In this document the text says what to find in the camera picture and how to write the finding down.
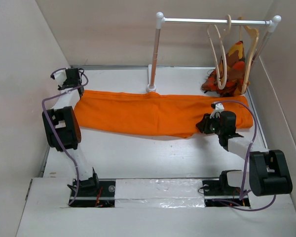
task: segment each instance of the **camouflage patterned cloth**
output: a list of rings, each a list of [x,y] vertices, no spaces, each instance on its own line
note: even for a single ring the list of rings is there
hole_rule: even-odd
[[[220,90],[217,85],[217,73],[214,70],[202,84],[202,90],[216,91],[221,97],[241,95],[242,85],[244,81],[246,63],[244,55],[243,42],[239,41],[234,44],[226,54],[227,61],[227,82],[223,90]],[[221,82],[223,83],[223,66],[222,58],[219,64]]]

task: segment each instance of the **shiny plastic wrap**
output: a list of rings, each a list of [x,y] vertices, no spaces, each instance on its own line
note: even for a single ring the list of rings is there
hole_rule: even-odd
[[[201,179],[121,179],[116,181],[115,207],[205,207],[198,192]]]

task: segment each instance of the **clothes hanger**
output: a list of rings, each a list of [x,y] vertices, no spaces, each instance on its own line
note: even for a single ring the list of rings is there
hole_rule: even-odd
[[[243,26],[243,28],[245,28],[245,30],[247,31],[247,33],[249,34],[249,36],[251,38],[251,46],[250,46],[250,50],[248,52],[247,63],[246,63],[246,72],[245,72],[245,78],[244,78],[243,84],[242,84],[241,94],[244,94],[247,90],[248,81],[249,81],[249,74],[250,74],[250,69],[251,69],[251,64],[252,64],[252,58],[253,58],[253,55],[256,51],[256,47],[257,47],[258,40],[259,40],[258,29],[252,29],[249,26]]]
[[[228,28],[223,30],[223,33],[220,34],[217,25],[214,25],[218,37],[219,37],[219,44],[220,44],[220,48],[221,48],[221,53],[222,53],[222,71],[223,71],[223,78],[221,79],[221,74],[220,74],[220,69],[219,69],[219,63],[217,61],[217,56],[215,53],[215,49],[214,49],[214,44],[211,38],[211,35],[209,33],[209,28],[211,25],[207,26],[207,35],[208,35],[208,39],[210,41],[211,47],[212,47],[212,53],[213,53],[213,57],[214,57],[214,63],[215,63],[215,68],[216,68],[216,75],[217,75],[217,84],[218,84],[218,88],[220,90],[224,89],[224,87],[226,86],[226,82],[227,82],[227,59],[226,59],[226,52],[225,52],[225,48],[223,46],[222,40],[225,36],[227,36],[230,33],[231,30],[231,17],[230,15],[227,15],[227,20],[228,20]]]

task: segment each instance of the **orange cloth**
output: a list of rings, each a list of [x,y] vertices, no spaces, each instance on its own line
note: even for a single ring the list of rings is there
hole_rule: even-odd
[[[187,138],[199,132],[195,125],[213,102],[237,100],[244,96],[218,98],[199,95],[128,94],[86,90],[74,108],[80,126],[136,135],[169,135]],[[236,113],[237,128],[253,125],[251,114],[236,103],[224,103],[225,110]]]

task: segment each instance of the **metal rod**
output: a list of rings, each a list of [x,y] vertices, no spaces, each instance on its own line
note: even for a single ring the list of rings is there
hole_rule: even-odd
[[[212,20],[212,19],[182,19],[182,18],[164,18],[165,23],[194,23],[194,24],[215,24],[227,25],[227,20]],[[269,26],[271,21],[246,21],[246,20],[231,20],[234,26]]]
[[[155,33],[155,37],[154,37],[153,56],[152,56],[151,78],[150,78],[150,83],[149,83],[149,87],[151,89],[154,88],[154,77],[156,75],[159,39],[160,39],[160,29],[156,29],[156,33]]]
[[[266,43],[268,42],[268,40],[270,39],[271,35],[272,35],[272,32],[267,31],[265,33],[263,39],[261,40],[261,43],[257,47],[256,53],[253,55],[251,67],[253,66],[256,59],[260,56],[262,50],[264,49],[264,47],[265,47]]]

